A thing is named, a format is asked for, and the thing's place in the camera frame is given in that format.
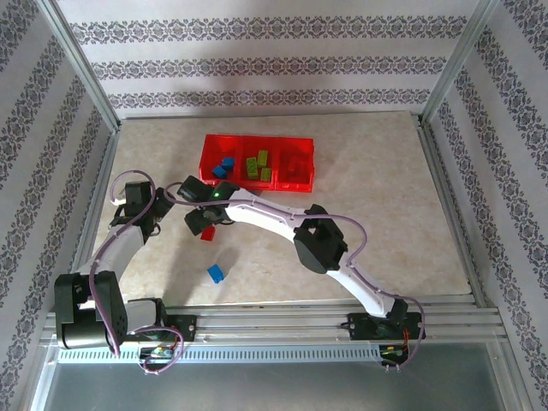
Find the striped wall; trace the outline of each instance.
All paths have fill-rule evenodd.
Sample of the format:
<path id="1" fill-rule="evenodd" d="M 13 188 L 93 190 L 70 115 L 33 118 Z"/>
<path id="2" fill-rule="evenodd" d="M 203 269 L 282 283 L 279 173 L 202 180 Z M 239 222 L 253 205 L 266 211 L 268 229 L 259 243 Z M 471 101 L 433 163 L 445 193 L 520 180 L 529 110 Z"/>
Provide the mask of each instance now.
<path id="1" fill-rule="evenodd" d="M 33 0 L 0 0 L 0 410 L 17 409 L 110 132 Z"/>
<path id="2" fill-rule="evenodd" d="M 432 121 L 484 291 L 548 409 L 548 2 L 506 0 Z"/>
<path id="3" fill-rule="evenodd" d="M 424 106 L 476 0 L 58 0 L 121 118 Z"/>

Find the small block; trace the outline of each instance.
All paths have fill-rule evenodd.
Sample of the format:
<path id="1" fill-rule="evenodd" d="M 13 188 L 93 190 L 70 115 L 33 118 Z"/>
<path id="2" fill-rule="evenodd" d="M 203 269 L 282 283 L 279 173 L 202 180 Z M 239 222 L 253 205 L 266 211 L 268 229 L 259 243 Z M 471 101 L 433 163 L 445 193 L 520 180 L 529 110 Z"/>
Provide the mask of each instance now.
<path id="1" fill-rule="evenodd" d="M 246 160 L 247 176 L 250 179 L 259 179 L 259 169 L 257 168 L 257 158 L 250 157 Z"/>
<path id="2" fill-rule="evenodd" d="M 221 163 L 221 167 L 223 167 L 227 171 L 232 171 L 234 169 L 235 160 L 232 157 L 225 157 L 223 158 L 223 162 Z"/>
<path id="3" fill-rule="evenodd" d="M 212 173 L 216 178 L 226 178 L 226 176 L 227 176 L 226 170 L 223 167 L 221 167 L 220 165 L 215 167 L 213 169 Z"/>
<path id="4" fill-rule="evenodd" d="M 209 267 L 207 272 L 209 272 L 209 275 L 215 284 L 219 284 L 224 280 L 224 274 L 217 264 L 213 267 Z"/>
<path id="5" fill-rule="evenodd" d="M 267 150 L 259 150 L 259 155 L 257 156 L 257 166 L 266 167 L 266 160 L 268 159 Z"/>
<path id="6" fill-rule="evenodd" d="M 264 167 L 260 170 L 260 180 L 262 182 L 270 182 L 272 177 L 272 170 L 268 167 Z"/>
<path id="7" fill-rule="evenodd" d="M 207 227 L 202 231 L 202 235 L 200 236 L 201 240 L 204 241 L 213 241 L 213 237 L 215 236 L 215 227 Z"/>

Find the red plastic container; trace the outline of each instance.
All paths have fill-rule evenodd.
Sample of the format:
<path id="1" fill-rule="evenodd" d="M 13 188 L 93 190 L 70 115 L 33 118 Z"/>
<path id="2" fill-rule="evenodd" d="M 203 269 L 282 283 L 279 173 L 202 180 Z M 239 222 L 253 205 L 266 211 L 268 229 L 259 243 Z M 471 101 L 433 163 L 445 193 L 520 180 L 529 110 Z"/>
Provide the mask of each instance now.
<path id="1" fill-rule="evenodd" d="M 246 159 L 267 150 L 266 167 L 271 168 L 269 182 L 247 178 Z M 212 171 L 223 158 L 235 159 L 234 170 L 224 180 Z M 233 182 L 248 190 L 296 191 L 311 193 L 314 180 L 314 140 L 255 135 L 208 134 L 200 160 L 200 179 L 208 184 Z"/>

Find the purple cable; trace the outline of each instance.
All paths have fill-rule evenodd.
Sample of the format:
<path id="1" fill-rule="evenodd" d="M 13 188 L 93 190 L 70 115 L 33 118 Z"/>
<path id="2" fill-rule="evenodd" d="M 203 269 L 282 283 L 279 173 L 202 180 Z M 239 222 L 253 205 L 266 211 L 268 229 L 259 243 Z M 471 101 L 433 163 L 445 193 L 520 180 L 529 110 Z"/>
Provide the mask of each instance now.
<path id="1" fill-rule="evenodd" d="M 161 372 L 164 372 L 164 371 L 167 371 L 168 369 L 170 369 L 182 356 L 182 351 L 184 350 L 184 347 L 185 347 L 185 340 L 184 338 L 182 337 L 182 333 L 176 329 L 176 328 L 169 328 L 169 327 L 157 327 L 155 325 L 149 325 L 149 326 L 146 326 L 146 327 L 141 327 L 141 328 L 138 328 L 137 330 L 134 330 L 131 332 L 131 334 L 139 334 L 141 332 L 148 332 L 148 331 L 169 331 L 169 332 L 172 332 L 174 333 L 176 336 L 179 337 L 179 342 L 177 342 L 177 344 L 175 345 L 175 347 L 173 348 L 173 357 L 171 358 L 171 361 L 168 362 L 165 366 L 163 366 L 162 368 L 158 369 L 158 370 L 154 370 L 154 371 L 151 371 L 147 366 L 149 364 L 148 361 L 150 361 L 152 359 L 152 357 L 148 356 L 145 358 L 145 361 L 143 362 L 143 364 L 140 366 L 143 370 L 145 370 L 145 373 L 147 374 L 154 374 L 154 375 L 159 375 Z M 181 349 L 179 350 L 179 352 L 177 353 L 177 355 L 175 355 L 175 351 L 177 350 L 177 345 L 181 343 Z"/>
<path id="2" fill-rule="evenodd" d="M 358 256 L 359 253 L 366 247 L 367 244 L 367 232 L 366 229 L 358 223 L 356 220 L 350 217 L 346 216 L 339 216 L 337 214 L 293 214 L 291 212 L 287 212 L 284 210 L 279 210 L 276 207 L 272 207 L 267 204 L 263 204 L 260 201 L 251 201 L 251 200 L 219 200 L 219 201 L 206 201 L 203 203 L 194 203 L 194 202 L 188 202 L 188 201 L 180 201 L 175 199 L 173 195 L 170 193 L 170 188 L 172 188 L 175 185 L 181 185 L 182 182 L 172 182 L 171 184 L 168 184 L 165 189 L 165 196 L 169 201 L 172 201 L 175 204 L 180 204 L 182 206 L 192 206 L 192 207 L 201 207 L 201 206 L 220 206 L 222 204 L 232 204 L 232 205 L 239 205 L 239 204 L 249 204 L 253 207 L 257 207 L 259 209 L 265 210 L 265 211 L 274 211 L 275 213 L 283 214 L 286 217 L 289 217 L 290 219 L 318 219 L 318 218 L 329 218 L 329 219 L 336 219 L 336 220 L 342 220 L 346 221 L 347 223 L 351 223 L 354 226 L 356 226 L 361 234 L 362 234 L 362 241 L 361 244 L 356 250 L 349 255 L 347 259 L 346 266 L 352 270 L 352 272 L 362 281 L 367 287 L 370 289 L 376 289 L 377 292 L 381 295 L 384 295 L 389 298 L 394 299 L 402 299 L 402 300 L 408 300 L 414 302 L 420 311 L 420 316 L 422 317 L 422 322 L 420 325 L 420 331 L 419 331 L 419 338 L 417 340 L 417 345 L 415 346 L 413 352 L 409 355 L 409 357 L 400 365 L 400 369 L 403 369 L 419 352 L 420 343 L 422 342 L 422 337 L 425 334 L 425 310 L 422 304 L 414 297 L 408 297 L 406 295 L 397 295 L 397 294 L 391 294 L 387 293 L 386 291 L 383 291 L 382 289 L 379 289 L 378 287 L 373 286 L 371 283 L 369 283 L 355 268 L 354 268 L 354 261 L 355 258 Z"/>
<path id="3" fill-rule="evenodd" d="M 152 180 L 152 177 L 150 177 L 145 171 L 141 171 L 141 170 L 124 171 L 117 178 L 115 178 L 114 181 L 112 182 L 112 185 L 110 186 L 110 197 L 111 198 L 114 197 L 114 188 L 116 186 L 116 183 L 120 180 L 120 178 L 122 178 L 122 176 L 131 174 L 131 173 L 141 174 L 142 176 L 146 177 L 149 182 L 151 182 L 151 188 L 152 188 L 151 200 L 148 202 L 148 204 L 143 209 L 143 211 L 141 211 L 137 216 L 135 216 L 130 221 L 128 221 L 121 229 L 119 229 L 113 236 L 111 236 L 107 241 L 104 242 L 101 248 L 97 251 L 97 255 L 95 256 L 95 259 L 92 263 L 92 267 L 89 271 L 89 289 L 93 299 L 95 300 L 95 307 L 97 311 L 99 312 L 101 319 L 103 319 L 104 327 L 106 328 L 108 338 L 110 339 L 110 343 L 112 344 L 110 345 L 110 351 L 114 354 L 115 357 L 118 357 L 120 355 L 120 344 L 118 343 L 118 339 L 116 338 L 114 327 L 112 326 L 112 323 L 110 322 L 109 317 L 103 307 L 103 302 L 98 298 L 97 289 L 95 288 L 95 271 L 97 271 L 99 261 L 101 260 L 101 257 L 103 257 L 103 254 L 106 252 L 107 248 L 110 247 L 110 244 L 112 244 L 112 242 L 114 242 L 114 240 L 118 238 L 118 236 L 122 234 L 126 229 L 131 227 L 135 221 L 143 217 L 145 213 L 148 211 L 148 209 L 151 208 L 156 198 L 156 187 L 154 186 L 154 181 Z"/>

